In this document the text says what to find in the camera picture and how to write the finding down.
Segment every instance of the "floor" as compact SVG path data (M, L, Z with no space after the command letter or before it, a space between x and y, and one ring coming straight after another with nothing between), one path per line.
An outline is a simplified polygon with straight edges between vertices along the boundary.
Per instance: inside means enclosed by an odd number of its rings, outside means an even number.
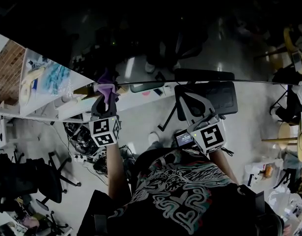
M261 138L274 138L277 135L279 123L269 115L269 106L282 95L284 89L280 85L246 82L235 82L235 89L239 110L236 114L227 115L224 121L227 139L225 147L235 152L233 157L227 154L226 157L237 179L242 182L245 164L259 160L262 156L275 157L279 152L273 149L272 144L262 143ZM122 129L119 145L130 144L131 148L134 147L134 153L141 154L148 148L148 134L156 131L164 145L169 146L173 131L187 127L186 122L179 121L175 113L165 132L157 128L168 117L174 102L174 97L169 97L120 112ZM58 158L55 163L59 165L68 156L67 136L60 122L49 126L46 122L17 119L15 132L17 137L37 135L40 138L39 142L18 144L18 150L24 152L25 158L42 157L47 162L48 153L56 151ZM49 201L47 205L59 221L74 228L73 235L76 235L93 191L97 189L106 192L108 187L77 162L68 164L63 174L72 180L73 175L82 186L73 187L62 183L63 188L68 190L67 194L63 194L62 203ZM32 196L34 200L43 199L40 193ZM45 214L35 201L33 206Z
M272 64L266 58L253 60L254 56L269 50L261 37L251 36L250 32L232 33L226 26L220 25L220 21L221 18L209 25L209 37L198 56L179 60L181 68L231 72L236 80L272 81ZM161 43L160 47L164 56L165 45ZM146 56L138 56L118 64L118 82L154 81L159 71L166 80L174 80L174 74L163 68L156 68L153 74L145 73L145 62Z

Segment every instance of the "wall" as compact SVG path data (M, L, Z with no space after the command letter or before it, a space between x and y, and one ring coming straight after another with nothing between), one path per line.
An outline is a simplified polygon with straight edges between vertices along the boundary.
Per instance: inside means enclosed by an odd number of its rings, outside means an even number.
M19 83L25 49L8 40L0 52L0 101L13 105L19 99Z

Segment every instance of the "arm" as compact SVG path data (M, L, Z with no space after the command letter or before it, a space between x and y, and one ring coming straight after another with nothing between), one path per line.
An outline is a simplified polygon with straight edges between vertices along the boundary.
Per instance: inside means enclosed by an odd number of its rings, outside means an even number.
M108 195L119 206L130 202L131 192L123 169L123 160L120 155L118 144L107 146L107 172L109 180Z
M209 153L210 160L215 163L230 179L239 185L234 173L232 172L226 157L221 149Z

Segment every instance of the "light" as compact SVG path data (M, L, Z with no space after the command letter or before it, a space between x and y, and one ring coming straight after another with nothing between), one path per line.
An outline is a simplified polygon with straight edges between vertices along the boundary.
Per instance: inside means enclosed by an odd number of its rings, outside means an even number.
M131 77L132 67L133 63L135 62L135 58L128 59L126 72L125 72L125 78L129 79Z
M221 62L218 63L218 72L222 72L223 64Z

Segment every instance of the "plastic bag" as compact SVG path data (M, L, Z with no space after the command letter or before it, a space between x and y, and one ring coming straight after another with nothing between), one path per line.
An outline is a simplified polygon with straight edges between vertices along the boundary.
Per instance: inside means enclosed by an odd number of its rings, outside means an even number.
M42 76L42 91L52 96L73 95L72 83L70 80L70 69L56 62L47 65Z

